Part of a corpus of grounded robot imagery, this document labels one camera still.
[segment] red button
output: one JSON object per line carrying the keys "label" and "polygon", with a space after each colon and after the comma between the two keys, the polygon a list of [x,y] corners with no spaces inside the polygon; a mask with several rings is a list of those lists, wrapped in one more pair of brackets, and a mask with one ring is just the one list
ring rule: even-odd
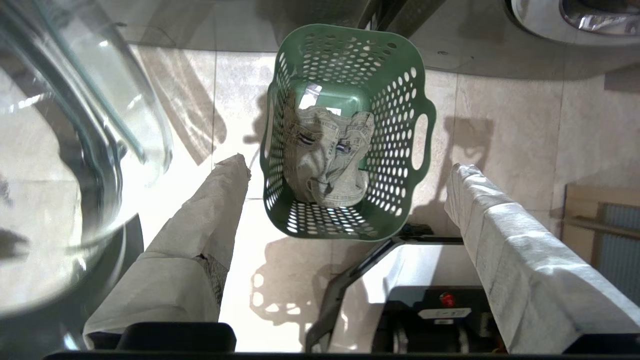
{"label": "red button", "polygon": [[456,299],[450,293],[442,293],[442,295],[440,295],[440,302],[445,307],[454,307],[456,305]]}

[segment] green laundry basket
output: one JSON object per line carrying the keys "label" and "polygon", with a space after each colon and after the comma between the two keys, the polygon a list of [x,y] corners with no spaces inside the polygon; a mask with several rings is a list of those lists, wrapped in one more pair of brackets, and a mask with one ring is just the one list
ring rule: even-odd
{"label": "green laundry basket", "polygon": [[[369,188],[355,206],[324,208],[297,201],[284,179],[283,110],[289,90],[299,102],[309,83],[322,86],[316,105],[375,115],[371,148],[360,162]],[[424,95],[424,66],[409,40],[392,33],[308,25],[293,31],[276,57],[268,90],[267,126],[260,148],[264,206],[283,233],[297,238],[376,241],[405,223],[413,189],[427,174],[433,103]],[[428,118],[424,160],[412,165],[416,120]]]}

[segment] gray cloth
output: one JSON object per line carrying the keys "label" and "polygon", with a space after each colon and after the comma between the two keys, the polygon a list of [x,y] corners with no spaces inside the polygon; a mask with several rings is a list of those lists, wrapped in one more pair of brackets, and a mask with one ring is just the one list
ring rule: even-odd
{"label": "gray cloth", "polygon": [[215,322],[251,174],[244,157],[216,164],[84,325],[122,333],[137,322]]}
{"label": "gray cloth", "polygon": [[374,116],[361,111],[341,117],[324,107],[295,108],[287,98],[284,113],[284,177],[296,198],[327,208],[352,206],[369,184],[358,163],[369,151]]}
{"label": "gray cloth", "polygon": [[460,227],[511,354],[560,354],[585,334],[640,332],[640,309],[471,165],[445,210]]}

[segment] white fabric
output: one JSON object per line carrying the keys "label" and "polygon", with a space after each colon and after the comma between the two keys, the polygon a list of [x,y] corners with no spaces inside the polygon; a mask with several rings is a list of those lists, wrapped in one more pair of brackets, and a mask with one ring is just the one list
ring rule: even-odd
{"label": "white fabric", "polygon": [[640,309],[471,165],[445,210],[460,227],[511,354],[560,354],[583,334],[640,332]]}
{"label": "white fabric", "polygon": [[240,154],[216,164],[84,325],[122,333],[138,322],[215,322],[250,171]]}

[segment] denim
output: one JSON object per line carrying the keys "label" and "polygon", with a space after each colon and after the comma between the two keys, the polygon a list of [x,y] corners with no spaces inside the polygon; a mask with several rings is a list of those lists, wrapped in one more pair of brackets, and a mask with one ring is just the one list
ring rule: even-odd
{"label": "denim", "polygon": [[284,177],[299,201],[328,208],[353,206],[365,195],[367,173],[358,162],[369,151],[374,116],[341,117],[320,106],[284,110]]}

